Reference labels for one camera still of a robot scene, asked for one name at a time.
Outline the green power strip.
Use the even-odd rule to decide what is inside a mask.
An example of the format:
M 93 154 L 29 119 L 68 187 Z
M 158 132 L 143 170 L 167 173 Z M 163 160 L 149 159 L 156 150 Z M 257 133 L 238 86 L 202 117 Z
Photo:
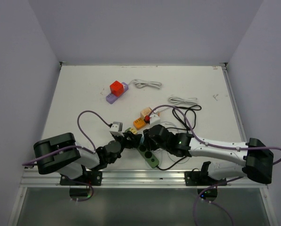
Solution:
M 149 147 L 147 144 L 145 144 L 145 142 L 143 144 L 140 144 L 137 150 L 140 153 L 140 155 L 144 158 L 145 162 L 149 165 L 150 168 L 156 169 L 158 167 L 160 161 L 152 153 L 152 151 L 149 150 Z

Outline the yellow usb charger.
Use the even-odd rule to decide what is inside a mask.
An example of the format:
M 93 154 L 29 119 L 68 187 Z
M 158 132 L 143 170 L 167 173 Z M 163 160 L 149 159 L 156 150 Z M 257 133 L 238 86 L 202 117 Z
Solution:
M 129 132 L 131 132 L 132 134 L 137 134 L 137 131 L 134 128 L 128 128 L 127 129 Z

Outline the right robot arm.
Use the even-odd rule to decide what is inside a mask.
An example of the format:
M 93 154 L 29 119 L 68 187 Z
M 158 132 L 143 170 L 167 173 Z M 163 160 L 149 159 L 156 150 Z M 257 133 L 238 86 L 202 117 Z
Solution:
M 196 137 L 190 133 L 172 133 L 162 125 L 144 130 L 144 146 L 162 149 L 176 157 L 209 157 L 221 163 L 204 165 L 199 173 L 205 185 L 230 177 L 247 177 L 261 183 L 272 182 L 273 153 L 259 139 L 229 143 Z

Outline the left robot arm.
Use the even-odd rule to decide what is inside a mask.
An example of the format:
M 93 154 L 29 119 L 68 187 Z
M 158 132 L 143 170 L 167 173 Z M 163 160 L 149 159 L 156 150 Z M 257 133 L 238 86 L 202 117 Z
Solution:
M 142 135 L 124 132 L 122 136 L 113 135 L 113 138 L 95 151 L 78 145 L 72 133 L 41 140 L 33 146 L 38 172 L 41 175 L 58 172 L 82 185 L 88 178 L 84 168 L 94 171 L 105 169 L 121 157 L 124 149 L 137 148 Z

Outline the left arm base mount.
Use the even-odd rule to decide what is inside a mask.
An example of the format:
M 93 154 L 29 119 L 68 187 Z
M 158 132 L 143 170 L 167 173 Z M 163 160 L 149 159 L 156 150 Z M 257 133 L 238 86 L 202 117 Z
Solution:
M 61 186 L 101 186 L 103 174 L 101 171 L 85 171 L 83 175 L 76 179 L 67 179 L 65 176 L 61 176 Z

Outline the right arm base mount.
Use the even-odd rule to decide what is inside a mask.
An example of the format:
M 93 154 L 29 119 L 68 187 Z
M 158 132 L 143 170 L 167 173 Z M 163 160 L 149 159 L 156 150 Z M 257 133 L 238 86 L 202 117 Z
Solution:
M 191 171 L 184 172 L 184 179 L 186 186 L 211 186 L 221 183 L 221 186 L 226 186 L 226 179 L 215 180 L 209 176 L 208 169 L 211 165 L 210 161 L 203 163 L 201 169 L 196 171 L 195 169 Z

